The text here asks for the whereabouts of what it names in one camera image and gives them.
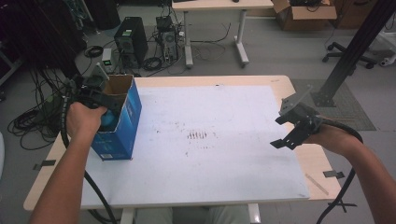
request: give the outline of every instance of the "white desk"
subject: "white desk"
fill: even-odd
[[[244,45],[242,44],[242,34],[244,33],[245,18],[247,9],[269,8],[272,7],[271,0],[240,0],[238,3],[233,0],[196,0],[188,2],[173,3],[172,8],[175,11],[184,12],[184,29],[185,29],[185,55],[186,66],[192,68],[192,53],[191,53],[191,40],[189,32],[190,18],[196,16],[202,22],[213,22],[212,18],[222,18],[227,22],[233,21],[235,12],[239,12],[239,30],[238,35],[234,37],[235,45],[241,57],[242,66],[249,63],[248,56],[245,52]]]
[[[224,85],[224,86],[269,86],[272,89],[272,92],[274,93],[276,102],[280,105],[281,98],[285,98],[293,93],[293,87],[291,86],[291,83],[287,77],[284,76],[255,76],[255,77],[141,77],[137,78],[136,80],[136,85],[137,87],[196,87],[196,86],[215,86],[215,85]],[[269,149],[269,150],[276,150],[272,148],[268,143],[263,143],[262,144],[263,150]],[[337,195],[340,186],[338,184],[338,181],[336,180],[335,177],[331,178],[326,178],[322,172],[324,171],[330,171],[332,167],[327,161],[327,158],[321,149],[321,147],[318,146],[302,146],[294,150],[296,153],[298,162],[301,165],[301,169],[303,170],[304,174],[304,179],[305,183],[308,186],[309,193],[310,193],[310,200],[330,200],[334,199],[335,196]],[[60,138],[57,139],[55,144],[53,145],[47,160],[56,160],[58,161],[64,153],[64,146],[62,144],[62,141]],[[113,205],[114,207],[122,207],[122,208],[131,208],[131,207],[148,207],[148,206],[172,206],[172,205],[198,205],[198,204],[220,204],[220,203],[261,203],[261,202],[268,202],[268,201],[277,201],[276,198],[252,198],[251,195],[243,196],[245,198],[239,198],[239,199],[215,199],[215,201],[202,201],[202,200],[197,200],[196,202],[193,201],[186,201],[187,196],[182,195],[182,190],[180,191],[180,195],[178,197],[174,196],[174,199],[172,201],[169,201],[169,198],[166,199],[166,197],[161,196],[161,194],[158,194],[156,192],[155,198],[150,198],[150,193],[149,192],[141,192],[145,194],[145,197],[137,197],[135,202],[128,202],[128,203],[116,203],[116,195],[117,191],[116,190],[111,190],[109,191],[109,187],[111,188],[118,188],[121,186],[122,179],[118,179],[118,176],[121,175],[121,173],[124,173],[124,170],[122,169],[123,166],[127,165],[128,163],[131,163],[130,161],[105,161],[102,162],[103,166],[101,167],[96,167],[95,170],[90,170],[92,168],[92,165],[94,163],[97,163],[98,156],[96,154],[90,155],[88,164],[87,164],[87,170],[91,174],[92,177],[96,175],[100,175],[102,172],[106,171],[106,168],[109,166],[118,166],[120,173],[119,174],[114,174],[111,176],[108,176],[105,179],[95,179],[97,181],[97,184],[100,189],[105,190],[105,196],[108,200],[108,202]],[[146,154],[146,160],[150,160],[150,156]],[[158,160],[158,162],[161,162],[161,158],[156,158],[154,160]],[[26,198],[26,201],[24,203],[24,208],[26,210],[33,210],[35,207],[35,204],[45,187],[45,185],[48,182],[48,179],[50,178],[50,175],[53,171],[54,167],[53,166],[45,166],[42,167],[34,185],[32,186],[32,189],[29,193],[29,195]],[[165,175],[169,175],[169,178],[172,179],[172,173],[168,173]],[[191,185],[192,188],[196,188],[197,186],[202,186],[203,183],[205,182],[205,179],[202,178],[201,176],[197,176],[200,179],[200,181],[197,181],[194,185]],[[152,185],[155,185],[155,179],[149,181],[150,185],[148,185],[148,189],[152,188]],[[179,189],[180,186],[183,186],[183,180],[179,181],[170,181],[166,182],[163,181],[160,186],[157,186],[157,190],[164,189],[163,195],[168,194],[168,190],[174,189],[177,190]],[[100,201],[97,200],[93,194],[92,191],[87,191],[85,190],[86,187],[84,187],[84,192],[83,192],[83,199],[82,199],[82,205],[81,207],[84,209],[90,209],[90,208],[102,208],[102,205],[100,204]]]

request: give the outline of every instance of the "gray floor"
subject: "gray floor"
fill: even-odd
[[[131,9],[124,7],[120,14],[129,15],[130,12]],[[153,27],[146,28],[149,36]],[[233,34],[236,34],[236,30],[237,25],[233,24],[227,38],[219,42],[222,47],[196,44],[197,50],[194,51],[194,55],[201,52],[205,60],[197,56],[191,70],[185,70],[184,63],[180,61],[154,76],[286,75],[294,79],[322,79],[327,78],[337,63],[337,59],[330,59],[327,63],[321,61],[326,53],[324,44],[332,36],[333,28],[330,25],[318,32],[284,32],[279,29],[274,19],[248,19],[244,44],[250,64],[241,68],[233,45]],[[89,45],[105,44],[112,40],[114,31],[89,35]],[[221,24],[193,25],[191,36],[196,40],[214,40],[222,38],[225,31]],[[347,45],[355,32],[335,30],[330,42],[338,41]],[[153,45],[150,44],[149,47],[148,56],[153,53]],[[374,54],[379,60],[388,56],[386,48],[380,44],[375,44],[369,54]],[[80,71],[83,71],[88,66],[89,60],[78,56],[76,63]],[[136,72],[143,77],[150,74],[143,70]],[[361,132],[365,143],[375,151],[391,174],[396,177],[394,163],[396,153],[393,151],[396,146],[396,118],[394,118],[396,64],[388,67],[375,66],[368,70],[364,68],[364,64],[359,63],[355,74],[347,78],[346,84],[377,128],[375,132]],[[50,147],[35,151],[23,150],[20,147],[20,138],[7,131],[7,125],[11,120],[35,105],[35,86],[30,79],[28,67],[21,68],[2,88],[7,93],[7,100],[0,103],[0,132],[4,136],[6,145],[5,167],[0,181],[0,220],[1,223],[7,224],[26,223],[30,212],[24,211],[22,205],[37,176],[37,171],[33,170],[33,167],[46,158]],[[42,142],[39,137],[30,136],[25,144],[38,146]],[[334,170],[348,173],[350,165],[344,158],[328,152],[326,154]],[[346,213],[337,206],[323,223],[374,223],[357,178],[346,193],[344,203],[354,203],[357,206],[347,207]],[[327,202],[260,204],[262,223],[315,223],[326,206]],[[200,223],[204,214],[202,210],[178,208],[175,212],[175,222]],[[82,211],[80,223],[96,223],[96,221],[88,212]]]

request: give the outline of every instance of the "chair wheel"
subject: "chair wheel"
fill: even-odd
[[[367,63],[366,64],[366,68],[367,69],[372,69],[372,68],[374,68],[374,64],[373,63]]]

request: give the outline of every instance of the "black pole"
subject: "black pole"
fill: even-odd
[[[361,25],[361,28],[349,43],[343,56],[341,56],[337,65],[332,70],[332,73],[320,88],[320,91],[312,93],[312,98],[316,106],[332,104],[332,98],[341,84],[352,74],[359,58],[369,48],[395,11],[395,0],[378,0],[376,2],[366,20]]]

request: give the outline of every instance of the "table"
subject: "table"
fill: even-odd
[[[136,86],[138,89],[140,87],[197,87],[197,86],[269,86],[274,93],[276,102],[280,105],[281,98],[286,98],[287,96],[293,94],[294,90],[291,86],[290,80],[285,76],[245,76],[245,77],[137,77],[135,79]],[[291,125],[287,125],[289,130],[292,129]],[[304,173],[305,183],[308,186],[310,198],[309,200],[331,200],[334,199],[340,190],[340,186],[335,177],[326,178],[322,172],[330,171],[332,167],[330,166],[327,158],[323,152],[323,149],[319,146],[314,145],[304,145],[296,148],[295,150],[298,162],[301,165],[301,169]],[[60,138],[54,143],[49,155],[47,157],[47,161],[56,160],[58,161],[64,153],[64,146]],[[35,183],[32,186],[29,195],[26,198],[24,203],[24,208],[26,210],[33,210],[35,204],[47,184],[50,175],[54,169],[54,166],[43,166]],[[83,202],[81,208],[83,209],[93,209],[93,208],[101,208],[102,205],[99,203],[96,204],[84,204],[84,198],[90,197],[87,196],[87,193],[83,192]],[[244,203],[260,203],[261,201],[245,201]],[[198,203],[183,203],[180,199],[175,200],[173,203],[169,203],[167,205],[197,205]],[[124,208],[123,220],[126,217],[133,215],[134,207],[150,207],[155,206],[155,203],[152,204],[142,204],[142,203],[133,203],[130,202],[128,204],[118,204],[116,207]]]
[[[213,22],[213,17],[215,17],[215,21],[219,18],[223,18],[224,20],[226,19],[227,22],[233,21],[233,17],[235,16],[239,17],[238,35],[235,36],[234,39],[242,61],[242,66],[244,67],[249,63],[244,45],[242,44],[242,35],[244,33],[247,9],[269,8],[272,6],[273,3],[271,0],[240,0],[238,3],[233,2],[233,0],[196,0],[173,3],[172,8],[175,11],[183,11],[184,13],[184,50],[186,55],[186,66],[188,68],[192,68],[193,66],[189,32],[189,22],[191,17],[195,16],[198,21],[206,22]]]

